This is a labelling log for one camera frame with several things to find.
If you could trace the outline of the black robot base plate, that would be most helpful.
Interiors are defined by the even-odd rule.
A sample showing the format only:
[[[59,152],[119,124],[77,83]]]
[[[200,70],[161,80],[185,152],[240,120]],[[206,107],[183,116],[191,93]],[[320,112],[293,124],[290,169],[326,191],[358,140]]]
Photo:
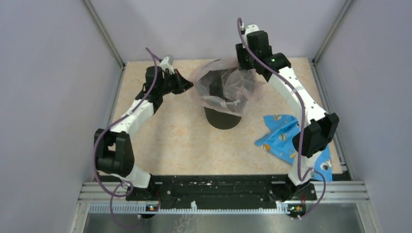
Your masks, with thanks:
[[[295,187],[287,175],[154,175],[147,188],[134,188],[127,201],[159,201],[161,209],[275,209],[286,201],[317,200],[314,184]]]

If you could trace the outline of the black plastic trash bin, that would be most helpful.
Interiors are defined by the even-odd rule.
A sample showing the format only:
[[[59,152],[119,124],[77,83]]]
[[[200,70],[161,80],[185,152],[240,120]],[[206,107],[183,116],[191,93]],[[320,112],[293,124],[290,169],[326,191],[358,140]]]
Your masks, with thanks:
[[[204,111],[209,124],[220,130],[232,129],[236,127],[242,119],[240,116],[219,112],[207,107],[204,107]]]

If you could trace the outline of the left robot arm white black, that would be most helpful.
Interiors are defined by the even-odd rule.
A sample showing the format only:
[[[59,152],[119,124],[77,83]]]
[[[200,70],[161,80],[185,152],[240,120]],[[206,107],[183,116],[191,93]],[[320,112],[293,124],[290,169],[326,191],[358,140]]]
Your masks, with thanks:
[[[137,188],[137,194],[143,200],[153,199],[156,188],[150,184],[152,176],[135,164],[131,139],[158,111],[165,95],[182,94],[193,86],[177,69],[148,67],[145,83],[131,107],[108,129],[96,131],[95,168]]]

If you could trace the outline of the translucent pink trash bag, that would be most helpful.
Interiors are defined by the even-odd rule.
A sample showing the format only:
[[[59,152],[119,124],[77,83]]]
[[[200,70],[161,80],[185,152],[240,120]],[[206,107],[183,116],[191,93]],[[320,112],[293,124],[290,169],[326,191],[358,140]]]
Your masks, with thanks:
[[[253,69],[239,69],[235,58],[205,62],[189,75],[190,98],[202,107],[244,116],[263,96],[264,81]]]

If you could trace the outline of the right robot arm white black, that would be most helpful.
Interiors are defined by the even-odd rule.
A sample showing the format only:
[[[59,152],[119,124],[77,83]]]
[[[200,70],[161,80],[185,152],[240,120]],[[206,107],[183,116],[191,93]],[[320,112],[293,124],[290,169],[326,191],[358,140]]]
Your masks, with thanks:
[[[304,195],[303,183],[310,179],[331,182],[329,143],[339,124],[336,113],[328,113],[300,83],[291,62],[282,53],[273,53],[268,34],[250,25],[240,30],[236,45],[241,70],[256,71],[284,98],[293,115],[264,117],[270,133],[255,145],[292,165],[285,194],[291,200]]]

